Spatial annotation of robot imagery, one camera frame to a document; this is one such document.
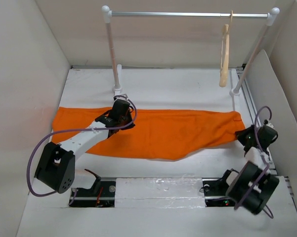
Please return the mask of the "beige plastic hanger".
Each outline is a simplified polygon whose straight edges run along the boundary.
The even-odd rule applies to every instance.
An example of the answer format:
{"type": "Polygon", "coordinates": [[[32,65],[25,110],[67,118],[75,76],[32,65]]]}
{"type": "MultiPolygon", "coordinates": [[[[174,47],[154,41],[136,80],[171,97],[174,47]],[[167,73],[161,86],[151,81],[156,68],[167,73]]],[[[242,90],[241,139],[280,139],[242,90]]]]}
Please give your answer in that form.
{"type": "Polygon", "coordinates": [[[226,87],[229,71],[230,28],[233,21],[233,10],[230,12],[229,23],[222,28],[221,55],[220,55],[220,80],[219,86],[226,87]]]}

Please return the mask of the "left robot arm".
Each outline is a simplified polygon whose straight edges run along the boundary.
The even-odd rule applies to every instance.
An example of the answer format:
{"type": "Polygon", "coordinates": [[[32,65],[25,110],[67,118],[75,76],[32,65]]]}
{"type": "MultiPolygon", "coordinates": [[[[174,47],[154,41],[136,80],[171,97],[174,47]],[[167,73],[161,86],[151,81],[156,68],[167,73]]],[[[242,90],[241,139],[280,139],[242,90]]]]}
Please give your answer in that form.
{"type": "Polygon", "coordinates": [[[76,129],[77,135],[60,143],[45,145],[34,177],[62,194],[68,189],[83,189],[94,196],[100,191],[100,176],[90,170],[77,170],[76,161],[89,149],[120,130],[135,126],[135,104],[125,95],[115,96],[111,109],[97,117],[87,128],[76,129]]]}

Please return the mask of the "orange trousers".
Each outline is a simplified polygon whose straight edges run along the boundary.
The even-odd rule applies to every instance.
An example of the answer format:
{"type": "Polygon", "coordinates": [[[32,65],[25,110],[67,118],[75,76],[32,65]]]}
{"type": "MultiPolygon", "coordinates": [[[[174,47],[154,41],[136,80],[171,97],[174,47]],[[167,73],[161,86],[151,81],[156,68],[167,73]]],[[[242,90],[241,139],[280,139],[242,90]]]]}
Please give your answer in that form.
{"type": "Polygon", "coordinates": [[[179,160],[190,153],[235,141],[245,129],[241,115],[196,110],[138,110],[135,127],[122,130],[88,150],[89,154],[179,160]]]}

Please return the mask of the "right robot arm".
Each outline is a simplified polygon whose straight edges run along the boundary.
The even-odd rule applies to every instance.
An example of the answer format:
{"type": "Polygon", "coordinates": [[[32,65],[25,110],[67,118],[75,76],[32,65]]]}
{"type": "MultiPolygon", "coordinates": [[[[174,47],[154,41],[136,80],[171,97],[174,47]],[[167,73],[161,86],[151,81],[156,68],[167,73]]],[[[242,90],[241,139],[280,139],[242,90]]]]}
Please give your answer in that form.
{"type": "Polygon", "coordinates": [[[279,184],[279,179],[273,176],[267,161],[267,148],[278,138],[274,126],[267,122],[263,126],[250,127],[235,132],[237,140],[244,146],[245,155],[259,155],[262,167],[254,159],[248,159],[241,171],[227,170],[218,188],[227,199],[234,201],[234,209],[243,207],[253,215],[264,211],[271,219],[273,214],[266,206],[271,195],[279,184]]]}

